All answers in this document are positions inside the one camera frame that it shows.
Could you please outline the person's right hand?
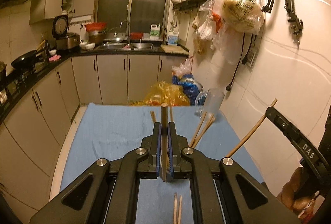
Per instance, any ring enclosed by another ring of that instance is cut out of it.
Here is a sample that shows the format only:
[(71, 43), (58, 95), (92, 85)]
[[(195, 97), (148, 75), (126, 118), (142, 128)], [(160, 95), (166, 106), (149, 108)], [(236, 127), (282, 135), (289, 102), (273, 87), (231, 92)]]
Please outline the person's right hand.
[(301, 223), (309, 223), (314, 216), (316, 192), (326, 197), (329, 190), (330, 185), (319, 188), (318, 182), (311, 178), (305, 168), (301, 166), (295, 169), (289, 182), (284, 184), (277, 199), (297, 216), (312, 202), (309, 208), (299, 216)]

